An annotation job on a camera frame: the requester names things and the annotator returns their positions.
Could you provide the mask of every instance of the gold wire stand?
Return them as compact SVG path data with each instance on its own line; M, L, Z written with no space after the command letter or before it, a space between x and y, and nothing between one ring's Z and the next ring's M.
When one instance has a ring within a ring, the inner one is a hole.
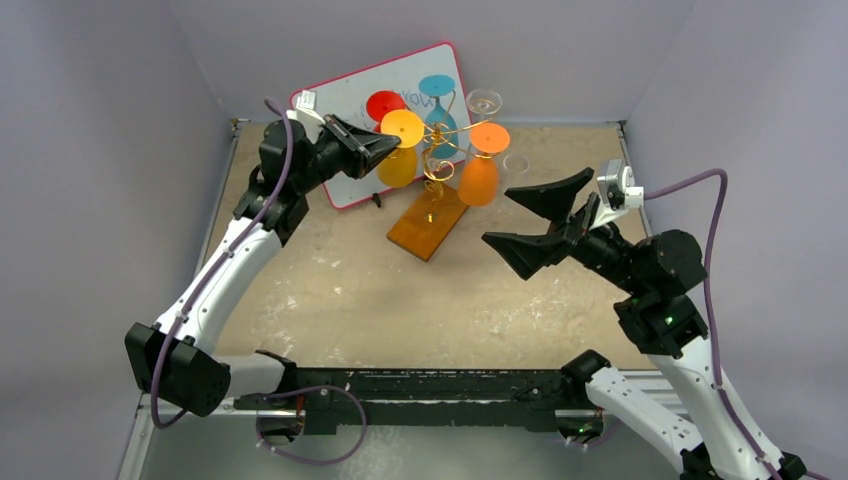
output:
M483 154L483 153L475 153L475 152L466 150L466 149L460 147L459 145L454 144L453 142L451 142L449 140L450 135L457 134L457 133L460 133L460 132L464 132L466 130L471 130L472 128L476 127L477 125L481 125L481 124L484 124L484 123L487 123L487 122L491 122L492 119L494 119L494 117L495 117L494 115L492 115L488 118L484 118L483 120L476 122L476 123L473 123L471 125L468 125L466 127L450 130L448 128L448 126L445 124L445 120L447 120L448 115L450 115L450 110L451 110L451 108L453 108L453 104L454 104L455 101L456 101L456 90L454 90L451 94L451 101L448 104L448 108L445 110L445 116L442 117L442 120L437 122L437 123L434 123L433 125L424 124L425 133L424 133L424 137L423 137L422 141L429 146L424 148L424 150L421 152L421 164L422 164L422 168L424 170L424 176L426 177L426 179L424 180L424 188L426 188L427 191L430 192L432 194L432 197L433 197L431 204L430 204L430 209L427 212L427 221L430 222L430 223L433 223L433 216L435 215L436 207L438 206L439 202L445 196L444 186L442 184L444 182L450 180L454 176L454 174L456 173L456 165L454 165L454 163L451 162L451 161L441 160L438 163L436 163L435 165L433 165L431 163L431 161L437 160L437 159L431 157L431 153L433 152L433 149L435 149L436 147L438 147L440 145L447 144L447 145L450 145L451 147L455 148L456 150L465 153L466 157L472 156L472 157L479 157L479 158L492 158L490 155L486 155L486 154ZM487 103L487 104L490 104L490 105L494 105L494 102L492 102L491 100L488 100L488 99L481 100L481 102ZM449 175L439 175L439 173L442 172L445 169L450 169L450 174Z

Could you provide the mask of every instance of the gray floor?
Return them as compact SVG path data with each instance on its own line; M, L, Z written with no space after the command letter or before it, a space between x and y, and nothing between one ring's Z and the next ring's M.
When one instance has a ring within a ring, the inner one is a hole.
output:
M358 427L302 437L292 453L330 458L356 441ZM626 427L582 452L561 437L521 428L374 427L339 465L312 467L255 448L249 416L187 417L151 438L143 479L675 479L669 464Z
M259 164L263 130L253 124L243 130L213 247ZM508 151L531 159L530 171L510 186L597 170L623 155L612 126L509 131ZM369 203L345 211L333 209L322 189L312 191L309 214L250 285L216 354L265 349L305 366L559 368L592 348L619 368L653 368L618 326L612 306L626 293L571 259L522 281L480 240L486 231L547 229L545 220L503 195L468 209L428 263L389 242L386 233L422 189L416 182L384 195L383 208ZM596 189L592 182L576 205ZM616 224L631 241L645 237L638 212Z

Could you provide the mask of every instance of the blue disc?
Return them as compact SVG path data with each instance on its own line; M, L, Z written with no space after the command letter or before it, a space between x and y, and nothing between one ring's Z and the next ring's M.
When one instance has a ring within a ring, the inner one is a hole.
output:
M428 97L441 97L453 91L456 82L447 75L430 75L418 83L418 89Z

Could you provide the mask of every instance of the clear glass cup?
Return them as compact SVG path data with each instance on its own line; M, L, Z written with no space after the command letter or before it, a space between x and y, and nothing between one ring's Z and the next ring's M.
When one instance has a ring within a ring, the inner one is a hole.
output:
M465 96L465 105L471 112L471 123L488 120L498 113L503 106L503 100L498 92L478 88Z
M509 153L501 162L501 192L507 188L526 186L527 172L530 171L530 159L522 153Z

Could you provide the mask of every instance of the black base frame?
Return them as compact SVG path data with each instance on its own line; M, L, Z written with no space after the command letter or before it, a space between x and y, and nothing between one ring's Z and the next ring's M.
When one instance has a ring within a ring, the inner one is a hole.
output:
M561 370L303 368L286 362L280 391L333 385L363 404L369 425L511 426L591 438L603 430L598 410L572 395ZM332 390L303 395L303 433L334 434L358 425L359 412ZM242 410L294 410L296 399L241 397Z

